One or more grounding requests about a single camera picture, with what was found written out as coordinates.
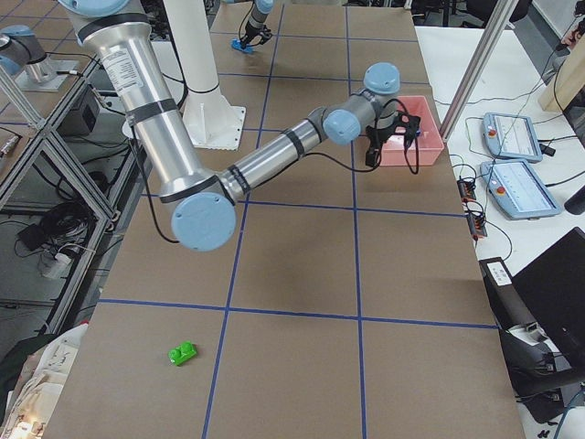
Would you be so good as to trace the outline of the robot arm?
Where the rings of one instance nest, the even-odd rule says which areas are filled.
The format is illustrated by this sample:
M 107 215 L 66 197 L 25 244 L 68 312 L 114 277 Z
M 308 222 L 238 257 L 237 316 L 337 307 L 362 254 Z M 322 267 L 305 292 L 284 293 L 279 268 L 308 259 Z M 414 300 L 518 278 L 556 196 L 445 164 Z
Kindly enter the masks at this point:
M 272 38 L 271 30 L 265 22 L 274 6 L 273 0 L 256 0 L 252 2 L 242 37 L 239 38 L 239 47 L 243 51 L 251 51 L 253 40 L 259 38 L 257 45 L 263 45 Z
M 237 148 L 246 111 L 231 105 L 219 87 L 203 3 L 165 3 L 188 88 L 184 104 L 175 101 L 165 81 L 139 2 L 67 1 L 64 8 L 80 44 L 100 57 L 126 121 L 159 175 L 160 199 L 173 208 L 175 238 L 199 252 L 215 250 L 231 238 L 238 199 L 320 143 L 347 145 L 376 122 L 389 123 L 390 103 L 400 88 L 398 69 L 388 62 L 376 63 L 366 70 L 363 88 L 346 102 L 312 111 L 262 148 L 217 172 L 201 163 L 197 149 Z

